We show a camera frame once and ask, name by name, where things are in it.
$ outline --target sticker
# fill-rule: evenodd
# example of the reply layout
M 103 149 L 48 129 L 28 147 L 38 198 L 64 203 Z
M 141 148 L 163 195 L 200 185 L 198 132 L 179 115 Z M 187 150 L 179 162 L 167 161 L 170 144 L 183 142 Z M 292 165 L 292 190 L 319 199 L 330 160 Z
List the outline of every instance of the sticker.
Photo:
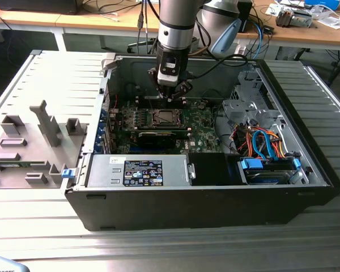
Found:
M 161 160 L 125 160 L 124 163 L 125 169 L 123 185 L 125 186 L 164 185 L 163 162 Z
M 111 164 L 123 164 L 126 160 L 126 157 L 111 157 L 109 158 L 109 163 Z

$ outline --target black computer case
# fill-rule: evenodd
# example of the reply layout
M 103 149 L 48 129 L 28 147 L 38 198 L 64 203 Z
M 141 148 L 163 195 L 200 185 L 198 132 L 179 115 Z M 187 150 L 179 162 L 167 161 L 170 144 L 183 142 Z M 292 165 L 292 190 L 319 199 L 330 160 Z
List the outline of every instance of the black computer case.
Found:
M 76 14 L 82 2 L 83 0 L 0 0 L 0 9 Z

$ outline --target desk clutter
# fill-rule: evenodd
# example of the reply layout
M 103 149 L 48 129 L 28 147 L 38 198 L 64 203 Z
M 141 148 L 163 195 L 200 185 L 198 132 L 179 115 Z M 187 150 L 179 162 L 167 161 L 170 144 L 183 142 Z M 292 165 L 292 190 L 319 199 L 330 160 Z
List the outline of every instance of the desk clutter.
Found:
M 318 0 L 293 1 L 281 0 L 271 3 L 265 14 L 276 17 L 276 25 L 279 27 L 310 27 L 313 20 L 331 27 L 340 29 L 340 13 L 334 10 L 340 5 L 340 1 Z

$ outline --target white label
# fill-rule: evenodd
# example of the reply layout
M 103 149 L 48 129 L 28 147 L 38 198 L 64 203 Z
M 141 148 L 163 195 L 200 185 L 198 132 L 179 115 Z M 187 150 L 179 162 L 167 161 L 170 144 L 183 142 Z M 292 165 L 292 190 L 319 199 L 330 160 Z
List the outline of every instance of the white label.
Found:
M 126 157 L 111 157 L 109 159 L 110 164 L 124 164 Z

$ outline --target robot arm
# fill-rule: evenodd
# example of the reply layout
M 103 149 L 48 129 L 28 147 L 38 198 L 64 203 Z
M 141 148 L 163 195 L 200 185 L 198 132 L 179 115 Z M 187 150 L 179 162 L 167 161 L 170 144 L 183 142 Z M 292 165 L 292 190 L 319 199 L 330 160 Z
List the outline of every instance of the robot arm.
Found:
M 162 0 L 157 65 L 149 73 L 168 101 L 191 90 L 186 66 L 198 9 L 209 0 Z

